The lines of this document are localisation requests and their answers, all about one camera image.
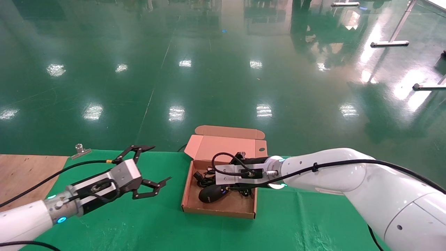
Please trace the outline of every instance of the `open cardboard box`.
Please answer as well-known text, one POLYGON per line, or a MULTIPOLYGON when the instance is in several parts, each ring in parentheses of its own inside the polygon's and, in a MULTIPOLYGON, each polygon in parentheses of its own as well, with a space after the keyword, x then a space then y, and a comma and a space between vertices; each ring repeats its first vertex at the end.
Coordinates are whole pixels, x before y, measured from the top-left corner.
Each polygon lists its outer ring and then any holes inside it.
MULTIPOLYGON (((257 189, 250 197, 244 197, 237 191, 231 191, 213 203, 203 203, 198 199, 201 187, 193 177, 196 171, 201 174, 211 166, 212 157, 219 152, 235 155, 245 152, 246 158, 268 156, 265 134, 256 129, 201 125, 195 129, 184 150, 194 160, 190 162, 186 186, 181 207, 186 213, 202 213, 236 218, 256 218, 257 189)), ((221 155, 215 159, 216 165, 228 164, 231 157, 221 155)))

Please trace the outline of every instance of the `black computer mouse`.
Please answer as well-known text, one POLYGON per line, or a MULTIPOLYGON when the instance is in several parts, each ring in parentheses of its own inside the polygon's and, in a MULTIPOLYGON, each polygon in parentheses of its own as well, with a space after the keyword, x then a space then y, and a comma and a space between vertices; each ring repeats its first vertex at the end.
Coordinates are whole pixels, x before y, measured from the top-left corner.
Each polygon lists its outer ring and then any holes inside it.
POLYGON ((204 203, 212 203, 229 193, 227 185, 210 185, 203 188, 198 194, 198 199, 204 203))

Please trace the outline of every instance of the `white robotic arm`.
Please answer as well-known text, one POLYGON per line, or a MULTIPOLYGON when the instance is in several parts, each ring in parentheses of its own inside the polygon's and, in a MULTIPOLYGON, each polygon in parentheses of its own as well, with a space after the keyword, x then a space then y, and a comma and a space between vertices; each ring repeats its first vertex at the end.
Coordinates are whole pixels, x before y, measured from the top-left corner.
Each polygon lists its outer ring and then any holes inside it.
MULTIPOLYGON (((277 188, 285 183, 308 191, 344 195, 393 251, 446 250, 445 194, 381 164, 349 163, 323 167, 324 163, 358 159, 374 160, 352 149, 330 149, 287 159, 272 156, 244 161, 246 167, 260 170, 260 176, 248 175, 241 165, 219 165, 215 167, 215 179, 216 184, 239 183, 252 187, 275 180, 268 185, 277 188), (312 170, 287 177, 308 169, 308 166, 313 166, 312 170), (243 172, 247 175, 228 175, 243 172)), ((135 162, 132 159, 121 160, 107 172, 72 184, 54 197, 0 213, 0 243, 33 240, 67 217, 82 216, 106 204, 89 195, 91 192, 108 199, 130 191, 133 191, 134 199, 157 195, 156 191, 146 195, 136 192, 140 185, 158 183, 142 179, 135 162), (102 183, 104 186, 98 187, 101 180, 114 182, 102 183)), ((161 188, 168 179, 154 188, 161 188)), ((0 247, 0 250, 18 250, 21 247, 0 247)))
MULTIPOLYGON (((140 153, 153 148, 154 146, 130 146, 116 159, 107 161, 107 163, 117 164, 115 167, 73 183, 67 186, 65 191, 45 200, 0 212, 0 251, 19 250, 25 243, 11 245, 12 242, 33 241, 67 218, 74 215, 83 216, 114 201, 127 192, 133 193, 132 198, 134 200, 158 195, 160 189, 166 185, 170 177, 159 183, 146 180, 142 178, 136 166, 140 153), (130 151, 135 152, 133 159, 123 160, 123 157, 130 151), (141 185, 153 188, 153 191, 138 193, 137 190, 141 185)), ((0 207, 16 198, 2 203, 0 207)))
MULTIPOLYGON (((283 159, 273 156, 264 163, 247 164, 263 169, 261 179, 216 173, 217 184, 261 184, 309 166, 282 182, 308 191, 345 195, 369 226, 393 251, 446 250, 446 196, 437 189, 384 165, 355 163, 319 168, 318 164, 354 159, 373 159, 348 148, 330 149, 283 159)), ((243 172, 240 165, 216 169, 243 172)))

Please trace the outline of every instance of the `black cable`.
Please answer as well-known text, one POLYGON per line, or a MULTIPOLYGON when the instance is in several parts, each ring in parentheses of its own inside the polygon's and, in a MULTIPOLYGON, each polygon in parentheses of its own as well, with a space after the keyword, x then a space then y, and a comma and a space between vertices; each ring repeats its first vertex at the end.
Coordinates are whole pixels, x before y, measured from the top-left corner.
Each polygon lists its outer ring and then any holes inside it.
POLYGON ((375 242, 375 244, 376 244, 376 246, 378 247, 378 249, 380 250, 380 251, 384 251, 384 249, 381 247, 381 245, 378 243, 378 241, 376 240, 376 238, 375 238, 375 234, 373 233, 373 230, 372 230, 372 228, 369 226, 369 225, 367 225, 368 226, 368 231, 370 232, 370 235, 372 236, 372 239, 373 239, 373 241, 375 242))
POLYGON ((119 198, 119 195, 121 194, 121 190, 119 189, 118 184, 116 183, 115 180, 111 180, 111 179, 108 179, 108 180, 102 180, 102 181, 96 183, 95 185, 96 185, 96 186, 100 186, 100 185, 107 184, 107 183, 113 183, 113 184, 115 185, 115 187, 116 187, 116 194, 115 194, 115 196, 113 196, 113 198, 111 198, 111 199, 107 199, 107 198, 105 198, 105 197, 103 197, 103 196, 97 195, 97 194, 92 193, 92 192, 87 192, 87 193, 83 193, 83 194, 78 194, 78 195, 76 195, 76 196, 72 196, 72 197, 70 197, 70 198, 68 199, 68 201, 74 201, 75 199, 79 199, 79 198, 82 197, 82 196, 94 196, 94 197, 100 199, 100 200, 101 200, 102 202, 104 202, 104 203, 110 203, 110 202, 113 202, 114 200, 116 200, 117 198, 119 198))
POLYGON ((74 164, 74 165, 71 165, 71 166, 69 166, 69 167, 66 167, 66 168, 64 168, 64 169, 62 169, 62 170, 60 170, 60 171, 54 173, 54 174, 51 175, 50 177, 44 179, 43 181, 39 182, 37 185, 31 187, 30 189, 28 189, 28 190, 26 190, 26 191, 20 193, 19 195, 17 195, 17 196, 15 196, 15 197, 13 197, 13 198, 11 198, 11 199, 9 199, 9 200, 3 202, 2 204, 0 204, 0 208, 2 208, 2 207, 4 207, 4 206, 6 206, 7 204, 9 204, 9 203, 11 203, 11 202, 17 200, 18 198, 20 198, 20 197, 26 195, 27 193, 33 191, 34 189, 40 187, 40 186, 43 185, 44 183, 48 182, 50 179, 52 179, 52 178, 58 176, 59 174, 61 174, 61 173, 63 173, 63 172, 66 172, 66 171, 68 171, 68 170, 70 170, 70 169, 72 169, 72 168, 74 168, 74 167, 78 167, 78 166, 82 166, 82 165, 86 165, 86 164, 93 164, 93 163, 107 163, 107 161, 106 161, 106 160, 89 160, 89 161, 79 162, 79 163, 77 163, 77 164, 74 164))
POLYGON ((180 147, 180 149, 177 150, 177 152, 181 151, 181 149, 185 148, 187 146, 187 144, 184 144, 182 147, 180 147))
POLYGON ((245 166, 245 164, 239 158, 237 158, 234 155, 232 155, 230 153, 227 153, 227 152, 217 153, 212 158, 212 160, 211 160, 212 169, 215 170, 216 172, 221 173, 221 174, 225 174, 225 175, 229 175, 229 176, 242 176, 242 175, 246 175, 246 173, 241 173, 241 172, 223 172, 223 171, 220 171, 217 168, 215 168, 215 158, 217 158, 220 155, 227 155, 229 157, 232 157, 232 159, 235 159, 243 168, 248 170, 248 172, 250 172, 252 174, 255 174, 255 172, 253 170, 249 169, 247 166, 245 166))
POLYGON ((36 245, 36 246, 42 246, 46 247, 48 249, 54 250, 54 251, 60 251, 57 247, 53 245, 49 245, 43 242, 36 242, 36 241, 15 241, 15 242, 4 242, 0 243, 0 247, 6 247, 6 246, 14 246, 14 245, 36 245))
POLYGON ((302 174, 304 172, 309 172, 309 171, 314 171, 315 172, 319 168, 322 168, 322 167, 333 167, 333 166, 349 165, 349 164, 361 164, 361 163, 378 164, 378 165, 383 165, 383 166, 390 167, 392 169, 398 170, 398 171, 403 172, 405 174, 408 174, 408 175, 410 175, 412 177, 415 177, 418 180, 420 180, 420 181, 428 184, 429 186, 437 189, 438 191, 441 191, 442 193, 446 194, 446 190, 444 188, 442 188, 441 186, 437 185, 435 182, 433 182, 433 181, 431 181, 431 180, 429 180, 429 179, 427 179, 427 178, 417 174, 416 172, 411 171, 411 170, 409 170, 407 168, 404 168, 402 166, 398 166, 398 165, 395 165, 395 164, 392 164, 392 163, 389 163, 389 162, 376 160, 376 159, 351 159, 351 160, 342 160, 342 161, 328 162, 328 163, 323 163, 323 164, 315 163, 314 166, 312 166, 312 167, 307 167, 307 168, 301 169, 299 171, 292 172, 292 173, 287 174, 285 176, 278 177, 278 178, 275 178, 275 179, 272 179, 272 180, 269 180, 269 181, 266 181, 266 182, 263 182, 263 183, 260 183, 260 184, 255 184, 255 185, 251 185, 251 186, 247 186, 247 187, 241 187, 241 189, 264 187, 264 186, 268 185, 269 183, 273 183, 273 182, 276 182, 276 181, 281 181, 281 180, 284 180, 284 179, 288 179, 290 177, 302 174))

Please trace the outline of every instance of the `box lid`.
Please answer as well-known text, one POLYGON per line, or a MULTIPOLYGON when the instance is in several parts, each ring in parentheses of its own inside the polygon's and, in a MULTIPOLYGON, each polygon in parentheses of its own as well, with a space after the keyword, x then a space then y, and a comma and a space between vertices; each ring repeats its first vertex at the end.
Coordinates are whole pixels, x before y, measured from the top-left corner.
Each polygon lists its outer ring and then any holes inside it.
MULTIPOLYGON (((235 155, 243 151, 246 158, 268 156, 265 134, 257 129, 201 125, 195 133, 184 149, 195 160, 211 160, 219 152, 235 155)), ((216 161, 228 163, 231 157, 221 155, 216 161)))

